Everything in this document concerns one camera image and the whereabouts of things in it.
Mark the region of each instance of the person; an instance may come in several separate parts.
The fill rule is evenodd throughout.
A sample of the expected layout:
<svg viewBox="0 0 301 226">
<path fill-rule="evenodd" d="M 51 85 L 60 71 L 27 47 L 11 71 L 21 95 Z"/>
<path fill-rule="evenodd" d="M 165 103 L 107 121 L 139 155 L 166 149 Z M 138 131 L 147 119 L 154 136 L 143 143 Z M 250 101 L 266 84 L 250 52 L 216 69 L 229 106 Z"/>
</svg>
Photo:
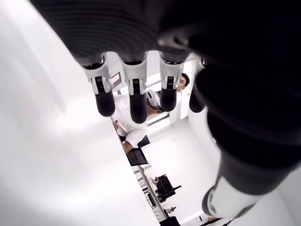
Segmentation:
<svg viewBox="0 0 301 226">
<path fill-rule="evenodd" d="M 179 82 L 179 86 L 177 88 L 177 92 L 181 92 L 183 89 L 185 89 L 188 84 L 189 84 L 190 80 L 187 74 L 182 73 L 181 77 L 180 77 L 180 82 Z"/>
<path fill-rule="evenodd" d="M 147 90 L 146 97 L 147 117 L 163 112 L 159 92 Z M 111 116 L 111 120 L 119 137 L 126 137 L 125 142 L 121 143 L 125 153 L 127 154 L 146 136 L 148 125 L 147 121 L 137 124 L 132 120 L 129 95 L 116 95 L 114 96 L 114 99 L 115 112 Z"/>
<path fill-rule="evenodd" d="M 181 101 L 182 101 L 181 91 L 188 86 L 189 82 L 190 80 L 188 75 L 182 73 L 177 88 L 177 100 L 176 100 L 175 108 L 173 111 L 169 113 L 171 124 L 174 124 L 177 121 L 181 120 Z"/>
</svg>

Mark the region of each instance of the white vr headset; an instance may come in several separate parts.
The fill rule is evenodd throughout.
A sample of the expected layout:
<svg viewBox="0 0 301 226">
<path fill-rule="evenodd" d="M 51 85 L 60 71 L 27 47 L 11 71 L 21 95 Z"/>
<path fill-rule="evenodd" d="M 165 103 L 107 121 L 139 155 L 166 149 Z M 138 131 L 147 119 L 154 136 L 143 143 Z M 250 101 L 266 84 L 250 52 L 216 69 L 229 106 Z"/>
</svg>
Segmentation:
<svg viewBox="0 0 301 226">
<path fill-rule="evenodd" d="M 150 105 L 153 109 L 161 109 L 160 94 L 158 92 L 149 89 L 146 91 L 146 98 L 150 102 Z"/>
</svg>

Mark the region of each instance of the robotic hand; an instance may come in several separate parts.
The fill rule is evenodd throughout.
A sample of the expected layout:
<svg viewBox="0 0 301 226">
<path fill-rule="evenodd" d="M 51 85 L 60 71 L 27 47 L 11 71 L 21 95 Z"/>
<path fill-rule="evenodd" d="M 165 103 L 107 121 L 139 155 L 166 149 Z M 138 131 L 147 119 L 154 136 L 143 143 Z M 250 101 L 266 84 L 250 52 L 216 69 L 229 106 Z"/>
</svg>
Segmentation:
<svg viewBox="0 0 301 226">
<path fill-rule="evenodd" d="M 131 115 L 146 119 L 145 52 L 161 52 L 161 106 L 171 111 L 183 62 L 202 56 L 190 108 L 208 107 L 222 157 L 203 210 L 238 218 L 274 190 L 301 160 L 300 16 L 261 16 L 244 2 L 193 0 L 31 0 L 84 68 L 99 113 L 114 112 L 106 52 L 117 52 Z"/>
</svg>

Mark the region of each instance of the white wall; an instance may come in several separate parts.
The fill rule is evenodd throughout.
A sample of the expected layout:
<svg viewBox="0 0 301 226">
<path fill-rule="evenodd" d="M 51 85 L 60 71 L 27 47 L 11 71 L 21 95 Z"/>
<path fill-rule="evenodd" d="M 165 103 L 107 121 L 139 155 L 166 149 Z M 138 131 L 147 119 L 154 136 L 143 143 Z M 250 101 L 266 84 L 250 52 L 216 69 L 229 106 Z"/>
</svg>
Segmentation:
<svg viewBox="0 0 301 226">
<path fill-rule="evenodd" d="M 287 206 L 295 225 L 301 225 L 301 168 L 293 171 L 278 187 L 280 196 Z"/>
<path fill-rule="evenodd" d="M 214 166 L 218 169 L 221 158 L 221 151 L 213 141 L 207 123 L 207 107 L 200 113 L 190 111 L 188 118 L 189 127 L 198 138 L 202 150 L 210 156 Z"/>
<path fill-rule="evenodd" d="M 213 141 L 212 135 L 207 124 L 207 108 L 200 113 L 190 112 L 189 127 L 194 132 L 202 150 L 211 157 L 216 169 L 219 167 L 220 150 Z M 294 172 L 289 178 L 274 192 L 264 197 L 250 212 L 245 216 L 235 220 L 231 226 L 293 226 L 301 225 L 301 169 Z M 225 221 L 220 221 L 213 226 L 222 226 Z"/>
<path fill-rule="evenodd" d="M 182 185 L 166 201 L 166 208 L 177 207 L 171 215 L 184 223 L 202 213 L 203 197 L 214 184 L 217 170 L 187 121 L 150 136 L 150 144 L 143 147 L 143 152 L 152 165 L 147 175 L 154 178 L 166 174 L 174 187 Z"/>
<path fill-rule="evenodd" d="M 0 27 L 0 225 L 159 225 L 53 31 L 25 0 L 0 1 Z"/>
</svg>

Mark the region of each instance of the desk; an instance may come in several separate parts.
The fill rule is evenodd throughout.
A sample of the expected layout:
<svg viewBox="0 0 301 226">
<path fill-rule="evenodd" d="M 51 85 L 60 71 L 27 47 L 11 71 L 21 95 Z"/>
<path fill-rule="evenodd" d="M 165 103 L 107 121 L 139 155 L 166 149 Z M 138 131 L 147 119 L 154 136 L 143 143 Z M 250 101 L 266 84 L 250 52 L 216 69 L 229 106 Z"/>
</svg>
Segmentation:
<svg viewBox="0 0 301 226">
<path fill-rule="evenodd" d="M 28 1 L 4 2 L 0 225 L 159 226 L 81 67 Z"/>
<path fill-rule="evenodd" d="M 147 188 L 150 192 L 150 195 L 152 196 L 156 206 L 158 207 L 158 209 L 160 211 L 160 214 L 163 216 L 163 219 L 167 219 L 167 215 L 165 214 L 164 209 L 161 206 L 161 203 L 159 202 L 159 199 L 157 198 L 156 192 L 153 189 L 153 187 L 151 185 L 151 182 L 147 179 L 147 176 L 144 173 L 144 169 L 141 166 L 138 166 L 138 170 L 139 170 L 139 172 L 140 172 L 140 174 L 141 174 L 141 176 L 142 176 L 142 178 L 145 182 L 145 185 L 147 186 Z"/>
</svg>

